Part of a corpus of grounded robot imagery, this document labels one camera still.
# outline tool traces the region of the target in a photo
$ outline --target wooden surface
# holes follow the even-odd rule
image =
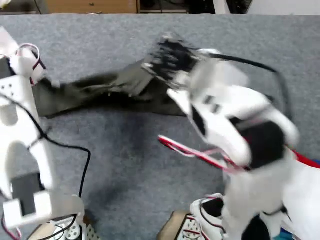
[[[170,219],[156,236],[156,240],[175,240],[187,214],[189,214],[187,211],[174,211]]]
[[[47,6],[51,13],[137,13],[137,0],[47,0]]]

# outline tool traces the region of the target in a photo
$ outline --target red stripe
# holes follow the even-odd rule
[[[297,160],[300,162],[300,163],[303,163],[309,167],[312,167],[312,168],[316,168],[316,169],[320,169],[320,164],[301,155],[300,153],[298,153],[297,151],[295,150],[292,150],[292,152],[297,156]]]
[[[192,230],[183,230],[184,232],[186,232],[186,233],[190,233],[190,234],[198,234],[198,235],[200,235],[200,232],[197,232],[197,231],[192,231]]]

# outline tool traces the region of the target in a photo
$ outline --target black cable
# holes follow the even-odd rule
[[[79,197],[81,198],[82,196],[82,192],[83,192],[83,187],[84,187],[84,183],[85,183],[85,178],[86,178],[86,173],[87,173],[87,170],[88,170],[88,166],[89,166],[89,163],[90,163],[90,160],[91,160],[91,152],[89,149],[87,148],[84,148],[84,147],[81,147],[81,146],[73,146],[73,145],[68,145],[68,144],[63,144],[63,143],[59,143],[53,139],[51,139],[47,133],[41,128],[41,126],[39,125],[39,123],[37,122],[37,120],[34,118],[34,116],[30,113],[30,111],[28,109],[26,109],[22,104],[20,104],[19,102],[13,100],[12,98],[4,95],[3,93],[0,92],[0,97],[8,100],[9,102],[11,102],[12,104],[15,104],[17,105],[19,108],[23,109],[26,114],[30,117],[30,119],[32,120],[32,122],[34,123],[35,127],[37,128],[37,130],[39,131],[40,133],[40,136],[39,136],[39,139],[46,139],[48,142],[54,144],[54,145],[57,145],[59,147],[62,147],[62,148],[67,148],[67,149],[75,149],[75,150],[81,150],[81,151],[84,151],[86,152],[88,155],[87,155],[87,160],[86,160],[86,163],[85,163],[85,166],[84,166],[84,170],[83,170],[83,174],[82,174],[82,179],[81,179],[81,183],[80,183],[80,189],[79,189]],[[44,237],[44,238],[41,238],[41,239],[38,239],[38,240],[48,240],[50,238],[53,238],[57,235],[59,235],[60,233],[63,233],[64,231],[68,230],[69,228],[71,228],[71,226],[75,223],[76,221],[76,218],[77,218],[77,214],[73,214],[73,220],[71,221],[71,223],[63,228],[62,230],[48,236],[48,237]]]
[[[38,5],[37,0],[34,0],[34,4],[35,4],[36,9],[38,10],[39,14],[42,15],[42,12],[41,12],[41,10],[40,10],[40,7],[39,7],[39,5]]]
[[[285,77],[279,71],[277,71],[274,68],[267,66],[265,64],[251,61],[251,60],[247,60],[247,59],[244,59],[241,57],[228,56],[228,55],[215,54],[215,53],[208,53],[208,54],[210,57],[212,57],[214,59],[222,59],[222,60],[226,60],[226,61],[248,64],[248,65],[251,65],[251,66],[254,66],[254,67],[257,67],[260,69],[264,69],[264,70],[267,70],[267,71],[274,73],[276,76],[276,79],[277,79],[277,83],[279,84],[281,92],[282,92],[283,102],[285,105],[284,114],[286,115],[286,117],[289,120],[293,121],[293,110],[292,110],[292,105],[291,105],[289,89],[287,86],[287,81],[286,81]]]
[[[62,226],[59,226],[59,225],[55,225],[57,228],[60,228],[61,230],[63,230],[63,227]]]
[[[163,12],[163,9],[162,9],[162,2],[161,2],[162,0],[158,0],[158,2],[159,2],[159,7],[160,7],[160,10],[161,10],[161,14],[163,14],[164,12]]]
[[[68,226],[66,226],[65,228],[62,228],[60,231],[57,231],[56,233],[54,233],[54,234],[52,234],[50,236],[47,236],[47,237],[44,237],[44,238],[41,238],[41,239],[38,239],[38,240],[49,240],[49,239],[51,239],[51,238],[53,238],[53,237],[55,237],[55,236],[57,236],[57,235],[59,235],[61,233],[64,233],[66,230],[68,230],[69,228],[72,227],[72,225],[75,223],[76,219],[77,219],[77,214],[74,214],[73,215],[73,219],[72,219],[71,223]]]

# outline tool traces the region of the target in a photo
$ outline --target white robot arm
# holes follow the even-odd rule
[[[290,162],[296,158],[289,148],[297,146],[299,132],[291,122],[290,111],[287,109],[288,117],[285,116],[268,97],[247,88],[246,76],[228,60],[240,58],[224,56],[212,49],[195,49],[168,34],[143,67],[169,86],[168,95],[187,115],[203,141],[227,155],[229,167],[218,164],[204,152],[164,137],[159,139],[186,156],[197,156],[221,169],[234,170],[227,182],[220,216],[206,215],[203,200],[190,207],[203,227],[203,239],[243,240],[250,221],[259,214],[268,216],[264,218],[266,232],[275,237],[280,232],[284,187],[292,176]],[[281,77],[270,67],[241,61]]]
[[[57,191],[50,147],[47,140],[39,139],[44,136],[39,132],[40,119],[32,92],[32,84],[36,84],[45,71],[39,49],[29,43],[18,46],[4,28],[0,28],[0,36],[0,190],[7,200],[3,204],[6,227],[13,229],[60,218],[55,224],[68,226],[72,223],[74,231],[69,234],[69,226],[59,234],[61,239],[76,239],[81,231],[75,229],[80,226],[83,227],[82,239],[86,239],[84,203],[79,196]],[[11,105],[17,116],[15,120],[9,118]],[[13,172],[12,151],[17,143],[23,144],[32,154],[38,172],[26,175]]]

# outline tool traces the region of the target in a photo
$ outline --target wire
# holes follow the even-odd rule
[[[68,144],[59,143],[59,142],[51,139],[50,137],[48,137],[47,133],[41,128],[41,126],[39,125],[37,120],[34,118],[34,116],[30,113],[30,111],[28,109],[26,109],[22,104],[20,104],[19,102],[13,100],[12,98],[6,96],[5,94],[3,94],[1,92],[0,92],[0,97],[8,100],[12,104],[17,105],[19,108],[21,108],[22,110],[24,110],[26,112],[26,114],[30,117],[30,119],[32,120],[33,124],[35,125],[35,127],[37,128],[37,130],[40,133],[40,137],[39,137],[38,141],[41,140],[41,139],[46,139],[48,142],[50,142],[50,143],[52,143],[54,145],[57,145],[59,147],[67,148],[67,149],[81,150],[81,151],[84,151],[84,152],[87,153],[87,160],[86,160],[86,163],[85,163],[85,166],[84,166],[84,169],[83,169],[83,174],[82,174],[81,183],[80,183],[80,189],[79,189],[79,194],[78,194],[79,197],[81,198],[82,193],[83,193],[83,187],[84,187],[84,183],[85,183],[85,178],[86,178],[88,166],[89,166],[89,163],[90,163],[90,160],[91,160],[91,152],[90,152],[90,150],[87,149],[87,148],[81,147],[81,146],[74,146],[74,145],[68,145]],[[76,218],[77,218],[77,214],[73,214],[73,220],[71,221],[71,223],[67,227],[65,227],[64,229],[52,234],[51,236],[48,236],[48,237],[45,237],[45,238],[41,238],[41,239],[38,239],[38,240],[48,240],[48,239],[51,239],[51,238],[63,233],[64,231],[66,231],[69,228],[71,228],[71,226],[75,223]]]
[[[60,229],[62,229],[63,230],[63,227],[62,226],[59,226],[59,225],[55,225],[57,228],[60,228]],[[61,237],[59,237],[58,239],[56,239],[56,240],[60,240],[62,237],[64,236],[64,234],[62,234],[61,235]]]
[[[40,59],[40,49],[36,45],[34,45],[32,43],[23,43],[18,47],[18,50],[16,51],[16,55],[19,55],[20,54],[20,50],[23,49],[23,48],[33,48],[34,50],[36,50],[36,54],[37,54],[36,62],[32,67],[33,70],[35,70],[37,68],[37,66],[39,65],[40,61],[41,61],[41,59]]]
[[[62,228],[60,231],[57,231],[56,233],[54,233],[54,234],[52,234],[50,236],[47,236],[47,237],[44,237],[44,238],[41,238],[41,239],[38,239],[38,240],[49,240],[49,239],[51,239],[51,238],[53,238],[53,237],[55,237],[55,236],[57,236],[57,235],[59,235],[61,233],[64,233],[66,230],[68,230],[69,228],[72,227],[72,225],[75,223],[76,219],[77,219],[77,214],[74,214],[73,215],[73,219],[72,219],[71,223],[68,226],[66,226],[65,228]]]
[[[276,76],[276,79],[277,79],[277,83],[279,84],[279,86],[281,88],[281,92],[282,92],[283,102],[285,105],[284,114],[286,115],[286,117],[289,120],[293,121],[293,111],[292,111],[292,105],[291,105],[289,89],[287,86],[287,81],[286,81],[285,77],[279,71],[277,71],[274,68],[267,66],[265,64],[251,61],[251,60],[247,60],[247,59],[240,58],[240,57],[236,57],[236,56],[228,56],[228,55],[216,54],[216,53],[208,53],[208,55],[214,59],[222,59],[222,60],[226,60],[226,61],[248,64],[248,65],[251,65],[251,66],[254,66],[254,67],[257,67],[260,69],[264,69],[264,70],[267,70],[267,71],[274,73]]]
[[[14,235],[9,229],[7,228],[6,221],[5,221],[5,214],[2,214],[1,217],[1,226],[6,234],[10,236],[13,240],[20,240],[22,238],[22,233],[18,227],[15,228],[17,235]]]
[[[39,5],[38,5],[37,0],[34,0],[34,4],[35,4],[36,9],[38,10],[39,14],[42,15],[42,12],[41,12],[41,10],[40,10],[40,7],[39,7]]]
[[[229,158],[227,158],[227,162],[229,164],[231,164],[233,166],[233,168],[231,167],[227,167],[224,164],[221,164],[218,160],[216,160],[213,157],[208,156],[208,154],[206,154],[206,152],[201,152],[201,151],[197,151],[195,149],[189,148],[185,145],[182,145],[168,137],[165,136],[158,136],[158,140],[160,143],[162,143],[163,145],[165,145],[166,147],[170,148],[171,150],[177,151],[178,153],[183,153],[182,155],[186,156],[186,157],[190,157],[191,155],[205,161],[206,163],[213,165],[214,167],[218,168],[218,169],[222,169],[223,171],[227,172],[227,173],[234,173],[235,171],[239,170],[239,169],[243,169],[241,166],[237,166],[235,165],[233,162],[230,161]],[[221,153],[222,150],[220,150],[219,148],[217,148],[217,152],[215,153]]]

